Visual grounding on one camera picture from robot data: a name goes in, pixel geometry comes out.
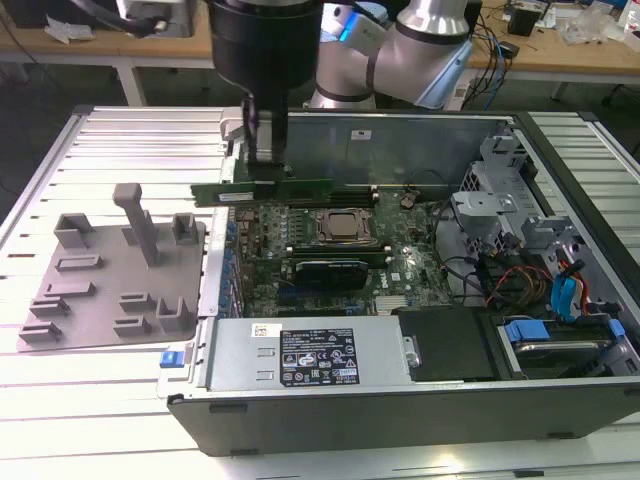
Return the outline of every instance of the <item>warning label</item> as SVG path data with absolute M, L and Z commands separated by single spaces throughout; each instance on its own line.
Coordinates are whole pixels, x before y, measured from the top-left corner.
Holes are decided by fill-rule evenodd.
M 282 330 L 280 383 L 320 387 L 360 383 L 353 329 Z

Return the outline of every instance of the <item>gray fixture plate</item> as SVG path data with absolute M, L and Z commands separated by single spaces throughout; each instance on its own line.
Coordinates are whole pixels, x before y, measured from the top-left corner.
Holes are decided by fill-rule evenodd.
M 25 327 L 52 322 L 62 334 L 57 339 L 44 339 L 31 343 L 18 339 L 19 352 L 59 350 L 66 348 L 127 345 L 153 342 L 188 340 L 195 334 L 197 323 L 198 293 L 202 270 L 202 256 L 206 228 L 197 222 L 198 241 L 192 245 L 176 245 L 170 223 L 157 224 L 157 266 L 147 267 L 140 247 L 129 246 L 122 232 L 128 226 L 93 227 L 83 233 L 87 248 L 63 248 L 58 244 L 51 263 L 43 277 L 35 300 L 47 299 L 50 285 L 93 284 L 88 296 L 64 296 L 69 309 L 63 314 L 40 315 L 29 313 Z M 81 270 L 58 271 L 61 258 L 74 255 L 99 255 L 100 266 Z M 141 305 L 138 311 L 123 310 L 120 296 L 148 293 L 151 305 Z M 156 316 L 159 298 L 169 311 L 178 307 L 178 298 L 184 299 L 188 314 L 183 328 L 165 331 Z M 145 328 L 131 328 L 129 335 L 119 336 L 114 331 L 115 320 L 124 319 L 124 325 L 144 317 Z

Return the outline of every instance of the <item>workbench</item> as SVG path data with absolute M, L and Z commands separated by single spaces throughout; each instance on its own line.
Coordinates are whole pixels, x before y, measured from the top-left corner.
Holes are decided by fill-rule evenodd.
M 42 64 L 98 65 L 113 67 L 130 106 L 147 104 L 138 76 L 138 67 L 197 68 L 211 70 L 211 30 L 209 13 L 199 3 L 195 34 L 189 38 L 134 38 L 122 32 L 96 30 L 90 41 L 72 41 L 65 45 L 43 29 L 13 28 L 12 33 L 25 49 Z M 30 63 L 0 25 L 0 63 Z
M 166 344 L 17 354 L 18 329 L 57 244 L 53 228 L 61 213 L 85 212 L 96 226 L 124 224 L 123 211 L 111 201 L 114 185 L 140 182 L 142 207 L 155 222 L 169 221 L 175 212 L 194 212 L 210 232 L 214 209 L 196 209 L 189 185 L 220 181 L 220 115 L 218 108 L 115 107 L 76 113 L 0 227 L 3 478 L 514 478 L 514 471 L 544 470 L 554 478 L 613 480 L 637 474 L 640 415 L 578 440 L 215 459 L 198 451 L 157 398 Z M 597 203 L 598 192 L 615 189 L 616 182 L 623 187 L 615 193 L 617 200 L 638 207 L 640 176 L 613 163 L 617 159 L 624 167 L 629 157 L 597 124 L 572 113 L 536 114 L 534 119 L 576 178 L 584 174 L 580 181 L 605 217 L 616 211 Z M 587 175 L 585 165 L 600 164 L 603 156 L 608 158 L 602 168 L 608 170 Z M 539 187 L 561 209 L 545 179 Z M 630 231 L 633 219 L 640 231 L 640 217 L 627 214 L 624 231 Z
M 640 55 L 626 45 L 610 40 L 601 45 L 568 46 L 555 30 L 534 30 L 531 37 L 506 34 L 506 23 L 500 20 L 501 10 L 492 8 L 504 3 L 487 0 L 483 14 L 500 41 L 521 47 L 508 74 L 511 80 L 541 80 L 550 82 L 640 84 Z M 40 29 L 13 29 L 18 40 L 36 58 L 47 64 L 106 65 L 118 71 L 122 88 L 130 106 L 146 105 L 137 67 L 214 68 L 208 10 L 204 2 L 196 18 L 195 35 L 191 38 L 135 39 L 120 32 L 96 32 L 96 39 L 64 45 Z M 484 71 L 489 61 L 486 47 L 474 42 L 474 52 L 461 84 Z M 28 63 L 30 59 L 13 43 L 0 27 L 0 62 Z M 562 89 L 554 92 L 557 98 Z M 460 109 L 460 95 L 466 88 L 456 89 L 449 109 Z

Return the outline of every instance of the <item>floor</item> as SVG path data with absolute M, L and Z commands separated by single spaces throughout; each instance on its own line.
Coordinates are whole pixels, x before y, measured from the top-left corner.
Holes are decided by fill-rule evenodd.
M 0 77 L 0 221 L 46 155 L 74 105 L 125 105 L 119 82 L 108 67 L 32 66 L 24 83 Z M 142 69 L 149 105 L 239 105 L 242 93 L 215 72 L 209 89 L 194 70 Z M 611 85 L 571 85 L 561 102 L 550 99 L 547 82 L 507 81 L 490 110 L 591 111 L 629 150 L 640 140 L 640 91 L 622 90 L 610 106 L 601 100 Z M 290 104 L 299 106 L 313 93 L 310 83 L 294 92 Z M 468 106 L 481 109 L 485 96 Z

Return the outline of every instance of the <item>blue tab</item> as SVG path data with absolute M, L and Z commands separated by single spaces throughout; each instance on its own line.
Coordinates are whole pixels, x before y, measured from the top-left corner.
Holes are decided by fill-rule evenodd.
M 625 336 L 624 327 L 620 323 L 620 320 L 617 320 L 615 318 L 609 320 L 609 328 L 611 329 L 611 333 L 613 333 L 616 338 L 622 338 Z
M 511 343 L 534 340 L 549 340 L 549 332 L 542 320 L 513 320 L 505 327 L 507 337 Z
M 162 352 L 160 357 L 160 368 L 182 368 L 184 367 L 184 352 Z

